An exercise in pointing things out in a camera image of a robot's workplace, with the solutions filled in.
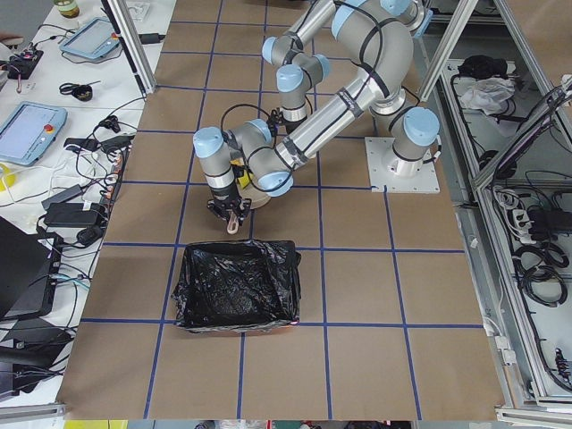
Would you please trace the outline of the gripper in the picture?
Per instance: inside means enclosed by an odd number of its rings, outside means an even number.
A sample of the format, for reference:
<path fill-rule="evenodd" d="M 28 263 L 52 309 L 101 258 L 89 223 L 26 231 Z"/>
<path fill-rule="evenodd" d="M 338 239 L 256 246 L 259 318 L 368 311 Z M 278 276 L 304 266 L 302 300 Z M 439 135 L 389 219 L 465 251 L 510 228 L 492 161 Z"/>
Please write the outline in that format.
<path fill-rule="evenodd" d="M 210 199 L 206 203 L 206 207 L 218 218 L 224 220 L 227 224 L 231 223 L 231 215 L 235 215 L 239 226 L 241 226 L 248 217 L 251 208 L 251 199 L 242 198 L 235 199 Z"/>

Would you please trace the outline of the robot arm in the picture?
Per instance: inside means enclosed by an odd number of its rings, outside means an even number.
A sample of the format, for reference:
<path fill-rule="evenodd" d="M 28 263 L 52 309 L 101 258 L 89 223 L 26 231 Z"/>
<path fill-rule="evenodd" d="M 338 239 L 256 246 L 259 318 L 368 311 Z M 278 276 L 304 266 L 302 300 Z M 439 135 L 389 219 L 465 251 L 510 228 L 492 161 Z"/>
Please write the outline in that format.
<path fill-rule="evenodd" d="M 269 37 L 262 56 L 276 68 L 282 125 L 292 133 L 310 115 L 307 92 L 325 81 L 331 64 L 324 55 L 305 52 L 325 23 L 357 67 L 355 99 L 366 92 L 373 115 L 390 115 L 406 104 L 402 82 L 412 62 L 413 40 L 424 35 L 433 11 L 424 1 L 313 1 L 280 37 Z"/>
<path fill-rule="evenodd" d="M 402 83 L 413 41 L 431 18 L 420 1 L 314 1 L 281 36 L 264 42 L 262 56 L 276 69 L 285 136 L 275 137 L 271 120 L 254 119 L 231 129 L 205 127 L 193 138 L 212 194 L 208 209 L 229 233 L 239 229 L 251 208 L 239 192 L 239 177 L 268 197 L 283 195 L 293 185 L 294 172 L 363 114 L 371 114 L 393 137 L 387 169 L 397 177 L 414 175 L 440 124 L 431 110 L 407 100 Z M 309 112 L 307 92 L 328 77 L 330 63 L 323 55 L 306 54 L 305 46 L 324 25 L 347 49 L 357 73 L 325 105 Z"/>

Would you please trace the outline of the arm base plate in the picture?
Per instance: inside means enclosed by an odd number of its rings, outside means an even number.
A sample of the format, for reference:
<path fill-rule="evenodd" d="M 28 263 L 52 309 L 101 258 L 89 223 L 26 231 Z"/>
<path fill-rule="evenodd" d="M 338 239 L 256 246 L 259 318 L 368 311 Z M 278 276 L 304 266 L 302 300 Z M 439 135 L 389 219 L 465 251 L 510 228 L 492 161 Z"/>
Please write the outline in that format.
<path fill-rule="evenodd" d="M 365 138 L 370 189 L 379 193 L 438 194 L 441 189 L 431 148 L 425 148 L 422 159 L 406 161 L 394 153 L 394 140 Z"/>

